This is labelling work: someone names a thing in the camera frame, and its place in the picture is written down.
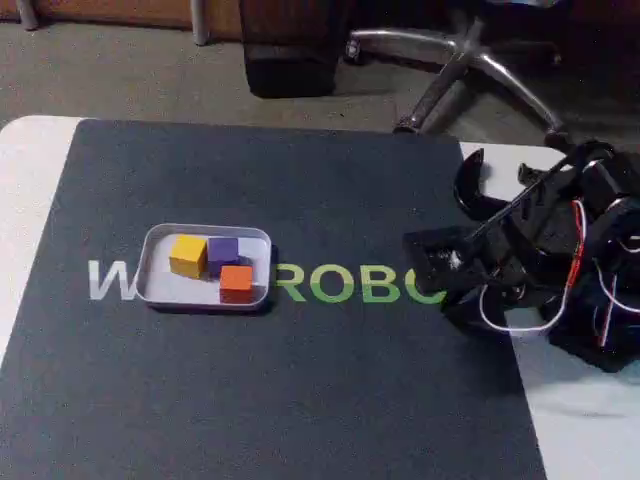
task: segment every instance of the yellow cube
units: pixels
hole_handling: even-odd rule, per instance
[[[200,278],[207,264],[207,240],[178,235],[169,256],[171,271],[190,278]]]

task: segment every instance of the chair caster wheel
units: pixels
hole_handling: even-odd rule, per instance
[[[544,138],[544,144],[562,153],[568,153],[574,147],[571,135],[564,128],[548,130]]]
[[[420,133],[420,129],[417,129],[413,126],[413,122],[408,117],[403,117],[393,128],[393,133]]]
[[[362,66],[367,63],[367,55],[362,52],[360,42],[355,39],[347,42],[342,59],[349,65]]]

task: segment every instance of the white table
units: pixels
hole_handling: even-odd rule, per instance
[[[0,360],[15,322],[67,153],[81,118],[32,116],[0,132]],[[543,147],[461,143],[485,149],[485,193],[510,199],[518,165],[549,168],[562,154]],[[514,311],[509,321],[531,321]],[[551,480],[635,479],[640,445],[640,362],[611,375],[546,340],[513,340],[538,442]]]

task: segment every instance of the cable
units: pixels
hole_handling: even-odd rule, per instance
[[[600,332],[598,332],[598,329],[596,327],[596,318],[598,317],[598,307],[593,309],[593,316],[591,317],[591,326],[593,327],[593,333],[595,334],[596,337],[600,336]]]
[[[626,312],[640,313],[640,308],[634,308],[634,307],[630,307],[629,305],[625,305],[624,303],[617,300],[616,297],[609,290],[607,290],[607,287],[604,284],[602,270],[600,269],[600,265],[598,265],[598,261],[596,259],[593,259],[593,263],[595,264],[596,270],[598,271],[598,280],[600,281],[600,288],[602,289],[603,293],[607,296],[607,298],[611,300],[611,302],[613,302],[616,307],[620,307]],[[614,281],[616,281],[617,277],[618,277],[617,275],[613,276]]]
[[[618,284],[618,276],[615,275],[613,277],[613,282],[611,282],[611,290],[613,290],[613,294],[616,294],[616,287]],[[600,337],[600,347],[604,348],[607,344],[607,338],[609,337],[609,325],[611,325],[611,312],[613,311],[613,302],[609,302],[609,308],[607,309],[607,316],[604,321],[604,326],[602,328],[602,335]]]
[[[574,200],[573,205],[577,205],[580,209],[580,236],[584,242],[587,239],[587,214],[584,209],[584,205],[580,200]]]
[[[622,247],[622,249],[625,252],[628,252],[628,253],[640,253],[640,248],[629,248],[624,243],[622,243],[620,240],[618,240],[618,243],[620,244],[620,246]]]
[[[558,313],[556,313],[555,316],[544,325],[539,325],[536,327],[502,327],[500,325],[496,325],[491,320],[489,320],[489,318],[487,318],[487,316],[484,313],[484,295],[487,292],[488,288],[489,288],[489,285],[485,285],[484,287],[482,287],[482,291],[480,292],[480,301],[478,302],[479,309],[480,309],[480,316],[482,317],[482,320],[484,320],[484,322],[487,325],[489,325],[491,328],[493,328],[494,330],[498,330],[499,332],[505,332],[505,333],[533,333],[533,332],[544,332],[545,330],[550,329],[556,323],[558,323],[558,320],[560,320],[560,317],[562,317],[562,315],[564,314],[564,310],[567,306],[567,298],[569,297],[569,292],[571,291],[570,288],[565,288],[564,294],[562,295],[562,302],[560,303],[560,309],[558,310]]]
[[[545,323],[544,325],[536,326],[536,327],[502,327],[500,325],[496,325],[491,320],[489,320],[489,318],[484,313],[484,296],[487,293],[487,290],[489,289],[489,285],[487,284],[482,287],[482,291],[480,292],[478,309],[480,310],[480,316],[482,317],[482,320],[494,330],[497,330],[499,332],[505,332],[505,333],[544,332],[554,327],[556,323],[558,323],[558,320],[560,320],[560,318],[564,314],[564,310],[567,306],[567,300],[569,298],[569,294],[571,293],[573,284],[575,283],[575,280],[578,277],[578,273],[580,272],[580,265],[582,263],[582,254],[584,251],[584,241],[587,238],[587,219],[584,211],[584,206],[579,200],[574,200],[573,206],[576,213],[576,228],[578,230],[578,235],[580,236],[580,240],[578,241],[574,258],[573,258],[573,261],[571,262],[571,268],[569,269],[569,274],[567,275],[567,281],[564,286],[564,292],[562,294],[562,300],[560,301],[560,308],[558,309],[558,312],[547,323]]]

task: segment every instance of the metal pole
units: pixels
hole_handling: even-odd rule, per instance
[[[20,21],[25,30],[35,30],[38,28],[38,18],[33,9],[31,0],[16,0],[16,6],[20,13]]]
[[[196,45],[206,45],[209,41],[207,19],[204,9],[205,0],[191,0],[191,24],[193,25],[193,41]]]

